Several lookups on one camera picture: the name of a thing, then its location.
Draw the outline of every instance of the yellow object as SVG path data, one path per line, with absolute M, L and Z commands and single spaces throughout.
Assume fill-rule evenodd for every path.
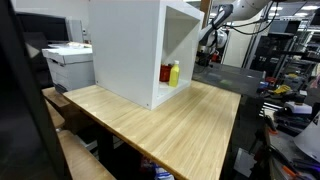
M 287 85 L 281 85 L 278 89 L 274 90 L 275 94 L 281 94 L 289 91 L 291 88 Z
M 179 81 L 179 73 L 180 73 L 179 61 L 174 61 L 174 65 L 170 71 L 169 86 L 177 87 L 178 81 Z

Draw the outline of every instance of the white box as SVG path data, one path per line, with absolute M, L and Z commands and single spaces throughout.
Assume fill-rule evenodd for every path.
M 102 86 L 154 109 L 191 83 L 203 13 L 181 0 L 91 0 L 95 78 Z M 159 82 L 161 63 L 180 61 L 176 88 Z
M 92 49 L 43 49 L 50 74 L 59 92 L 71 91 L 95 84 Z

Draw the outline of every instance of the ceiling light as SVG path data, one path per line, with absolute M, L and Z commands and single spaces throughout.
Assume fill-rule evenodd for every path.
M 274 16 L 274 13 L 269 13 L 269 16 Z M 277 13 L 276 16 L 279 16 L 279 14 Z
M 307 16 L 308 13 L 296 13 L 295 16 Z
M 283 9 L 283 7 L 271 7 L 271 11 L 275 11 L 275 10 L 281 11 Z
M 318 9 L 318 6 L 303 6 L 301 9 L 302 10 L 316 10 Z

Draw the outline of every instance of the white shelf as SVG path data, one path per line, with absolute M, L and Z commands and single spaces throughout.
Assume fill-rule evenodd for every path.
M 179 79 L 177 87 L 169 86 L 169 82 L 159 82 L 157 105 L 160 105 L 164 101 L 170 99 L 174 95 L 178 94 L 181 90 L 188 87 L 190 81 Z
M 176 95 L 191 83 L 203 15 L 180 0 L 89 1 L 97 84 L 150 110 Z M 159 84 L 161 63 L 174 60 L 178 87 Z

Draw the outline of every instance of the table leg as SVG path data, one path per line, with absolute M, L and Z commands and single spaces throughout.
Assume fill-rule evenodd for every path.
M 96 131 L 99 161 L 106 169 L 111 168 L 114 154 L 113 135 L 106 129 L 99 127 Z

